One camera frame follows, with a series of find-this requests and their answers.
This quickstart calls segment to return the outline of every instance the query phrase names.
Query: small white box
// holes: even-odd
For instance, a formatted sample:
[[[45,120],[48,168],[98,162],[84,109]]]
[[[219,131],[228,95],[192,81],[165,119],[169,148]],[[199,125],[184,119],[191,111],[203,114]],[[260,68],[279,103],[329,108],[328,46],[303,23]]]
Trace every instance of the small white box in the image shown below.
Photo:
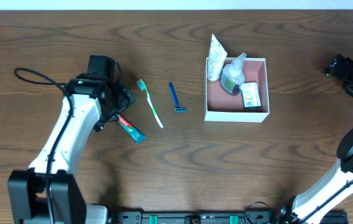
[[[227,57],[224,66],[234,58]],[[261,110],[244,110],[241,93],[232,96],[226,93],[219,82],[207,80],[207,62],[204,72],[204,120],[261,123],[270,113],[268,79],[264,58],[245,58],[243,73],[245,82],[256,82],[259,87]]]

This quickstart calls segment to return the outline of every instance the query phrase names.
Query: blue razor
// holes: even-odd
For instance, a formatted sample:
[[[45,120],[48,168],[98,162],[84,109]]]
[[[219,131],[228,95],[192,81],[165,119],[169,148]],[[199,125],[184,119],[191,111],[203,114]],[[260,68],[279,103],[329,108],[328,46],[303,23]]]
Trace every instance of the blue razor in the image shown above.
[[[174,104],[175,104],[175,112],[176,113],[185,112],[186,108],[180,108],[179,107],[179,102],[178,102],[177,94],[175,93],[175,90],[174,90],[174,85],[172,85],[172,82],[169,85],[170,85],[170,91],[171,91],[172,99],[174,100]]]

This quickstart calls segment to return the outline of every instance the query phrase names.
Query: white wall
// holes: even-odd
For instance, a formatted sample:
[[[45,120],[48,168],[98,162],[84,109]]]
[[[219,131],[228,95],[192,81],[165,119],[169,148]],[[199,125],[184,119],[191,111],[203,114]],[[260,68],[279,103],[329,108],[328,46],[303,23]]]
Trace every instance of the white wall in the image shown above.
[[[353,0],[0,0],[0,10],[353,9]]]

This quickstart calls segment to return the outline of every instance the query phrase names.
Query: toothbrush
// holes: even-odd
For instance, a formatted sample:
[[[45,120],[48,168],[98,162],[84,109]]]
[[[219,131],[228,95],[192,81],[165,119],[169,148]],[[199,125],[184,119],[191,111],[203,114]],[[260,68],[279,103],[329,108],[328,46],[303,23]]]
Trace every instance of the toothbrush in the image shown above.
[[[147,89],[146,83],[144,82],[143,79],[138,80],[137,83],[138,83],[138,86],[139,86],[140,90],[146,90],[147,101],[149,102],[149,105],[150,105],[150,107],[152,108],[154,117],[156,118],[156,121],[157,121],[158,125],[159,125],[161,128],[164,128],[163,123],[162,123],[162,121],[160,120],[160,118],[158,117],[157,112],[156,112],[156,109],[155,109],[154,106],[153,106],[152,100],[150,99],[150,94],[149,94],[149,91],[148,91],[148,89]]]

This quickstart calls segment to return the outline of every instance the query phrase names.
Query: clear plastic bottle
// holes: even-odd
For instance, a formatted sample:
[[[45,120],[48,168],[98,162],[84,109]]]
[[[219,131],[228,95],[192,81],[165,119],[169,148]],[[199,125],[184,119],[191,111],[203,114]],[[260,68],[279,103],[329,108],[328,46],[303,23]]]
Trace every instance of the clear plastic bottle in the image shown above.
[[[222,76],[219,84],[230,95],[236,96],[240,92],[240,86],[245,82],[243,74],[244,59],[246,53],[233,59],[232,63],[222,69]]]

